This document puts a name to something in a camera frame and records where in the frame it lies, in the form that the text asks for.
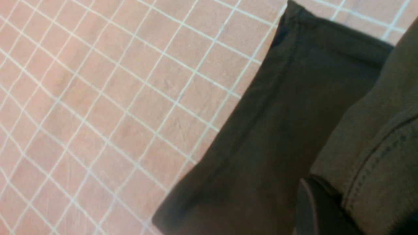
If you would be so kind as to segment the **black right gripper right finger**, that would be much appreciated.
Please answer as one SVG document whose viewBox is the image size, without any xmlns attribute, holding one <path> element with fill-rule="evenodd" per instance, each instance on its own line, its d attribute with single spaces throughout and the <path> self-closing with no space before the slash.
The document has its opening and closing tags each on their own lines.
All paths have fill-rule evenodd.
<svg viewBox="0 0 418 235">
<path fill-rule="evenodd" d="M 391 235 L 417 235 L 418 234 L 418 213 L 414 212 L 396 226 Z"/>
</svg>

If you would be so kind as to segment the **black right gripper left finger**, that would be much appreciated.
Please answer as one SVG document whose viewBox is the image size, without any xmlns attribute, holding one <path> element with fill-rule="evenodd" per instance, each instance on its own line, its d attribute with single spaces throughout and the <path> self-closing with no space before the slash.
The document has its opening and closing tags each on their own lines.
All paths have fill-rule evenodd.
<svg viewBox="0 0 418 235">
<path fill-rule="evenodd" d="M 361 235 L 341 207 L 341 195 L 320 178 L 302 178 L 297 188 L 295 235 Z"/>
</svg>

